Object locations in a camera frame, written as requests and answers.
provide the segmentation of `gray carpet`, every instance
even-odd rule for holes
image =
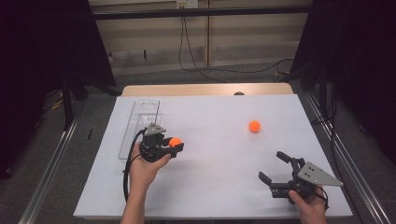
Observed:
[[[255,71],[264,69],[268,65],[236,65],[224,68]],[[279,71],[288,71],[290,65],[291,62],[284,62],[278,68],[274,66],[272,69],[260,73],[230,73],[224,71],[203,71],[203,73],[206,76],[225,82],[274,82],[278,79],[278,77],[274,76],[274,72],[277,69]],[[122,76],[116,77],[116,82],[119,90],[131,84],[217,83],[217,81],[205,78],[199,73],[188,71],[167,71]],[[299,80],[292,81],[290,85],[294,92],[299,95],[308,118],[313,120],[315,114],[307,101],[306,92],[301,90]],[[115,97],[103,94],[95,88],[87,87],[87,90],[90,93],[90,97],[85,102],[77,128],[59,164],[57,175],[52,180],[35,223],[119,223],[117,220],[87,221],[73,217],[73,212],[83,190],[85,180],[91,170],[116,100]],[[53,101],[53,98],[49,98],[47,104],[53,104]],[[77,104],[81,104],[81,102],[74,101],[74,107]],[[384,206],[389,219],[396,221],[396,209],[394,208],[396,205],[396,180],[394,178],[396,176],[396,166],[382,154],[370,134],[361,132],[359,125],[359,121],[343,104],[342,99],[338,98],[336,131],[369,186]],[[63,127],[64,112],[62,107],[57,110],[48,110],[43,114],[35,135],[13,167],[13,176],[7,180],[0,180],[0,223],[18,223],[50,161],[54,149],[57,147],[58,141],[63,134]],[[313,125],[313,129],[336,173],[336,166],[327,135],[320,125]],[[354,216],[329,219],[329,223],[375,223],[365,202],[351,182],[346,169],[339,160],[337,163],[339,165],[339,173],[346,184],[346,188],[343,188],[343,191]],[[336,205],[336,202],[330,202],[330,206]],[[216,222],[258,224],[299,223],[299,220],[224,220]],[[166,221],[166,223],[201,224],[214,223],[214,221]]]

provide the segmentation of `orange ball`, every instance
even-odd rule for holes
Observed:
[[[260,130],[260,123],[257,120],[253,120],[249,123],[248,128],[251,132],[257,133]]]
[[[181,143],[180,138],[174,137],[174,138],[172,138],[172,139],[169,141],[169,146],[170,146],[170,147],[175,147],[175,146],[177,146],[177,145],[180,144],[180,143]]]

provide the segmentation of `white tabletop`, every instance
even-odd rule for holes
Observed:
[[[258,178],[291,180],[283,151],[333,175],[297,95],[119,97],[74,216],[120,218],[125,205],[119,151],[136,100],[160,100],[165,137],[185,143],[148,190],[147,219],[296,218]],[[262,129],[251,133],[256,119]],[[328,217],[352,216],[338,187],[325,187]]]

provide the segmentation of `power outlet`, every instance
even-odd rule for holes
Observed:
[[[198,8],[198,0],[187,0],[187,8]]]
[[[176,8],[187,8],[187,0],[176,0]]]

